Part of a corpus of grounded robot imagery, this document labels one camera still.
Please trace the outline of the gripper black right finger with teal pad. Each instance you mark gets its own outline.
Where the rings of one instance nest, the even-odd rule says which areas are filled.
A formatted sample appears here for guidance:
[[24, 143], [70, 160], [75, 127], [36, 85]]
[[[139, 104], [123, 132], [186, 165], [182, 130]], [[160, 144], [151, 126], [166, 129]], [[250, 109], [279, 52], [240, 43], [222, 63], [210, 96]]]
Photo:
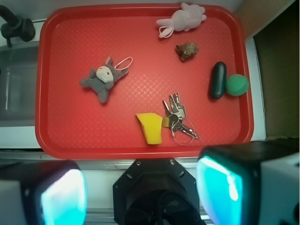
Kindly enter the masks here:
[[300, 222], [298, 141], [205, 147], [196, 165], [201, 205], [216, 225]]

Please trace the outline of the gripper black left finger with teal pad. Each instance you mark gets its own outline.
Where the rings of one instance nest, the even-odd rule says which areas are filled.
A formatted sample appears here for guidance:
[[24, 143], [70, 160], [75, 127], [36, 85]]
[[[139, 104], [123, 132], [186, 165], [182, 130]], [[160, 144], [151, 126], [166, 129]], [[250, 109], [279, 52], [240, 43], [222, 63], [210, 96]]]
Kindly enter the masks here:
[[71, 160], [0, 166], [2, 225], [83, 225], [87, 181]]

